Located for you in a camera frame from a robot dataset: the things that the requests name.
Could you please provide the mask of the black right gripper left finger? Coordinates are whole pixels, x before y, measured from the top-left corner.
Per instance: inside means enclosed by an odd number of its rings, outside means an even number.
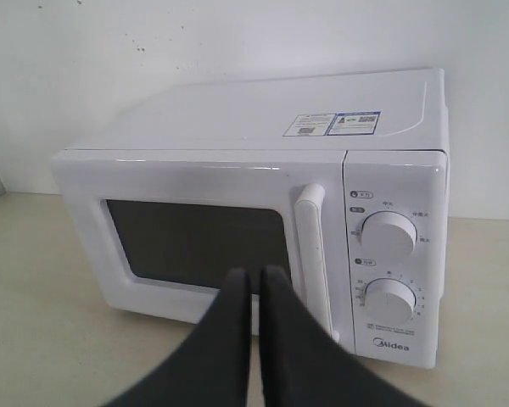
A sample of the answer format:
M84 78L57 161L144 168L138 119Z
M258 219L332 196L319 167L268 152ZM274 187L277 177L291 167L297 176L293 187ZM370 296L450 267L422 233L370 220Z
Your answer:
M107 406L245 406L252 301L247 272L232 269L178 348Z

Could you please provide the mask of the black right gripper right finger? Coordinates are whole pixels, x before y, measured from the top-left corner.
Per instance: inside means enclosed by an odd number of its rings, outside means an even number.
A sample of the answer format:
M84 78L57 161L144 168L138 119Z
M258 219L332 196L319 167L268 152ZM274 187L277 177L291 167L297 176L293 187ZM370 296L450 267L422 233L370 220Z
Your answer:
M259 321L266 406L411 405L330 337L277 266L260 274Z

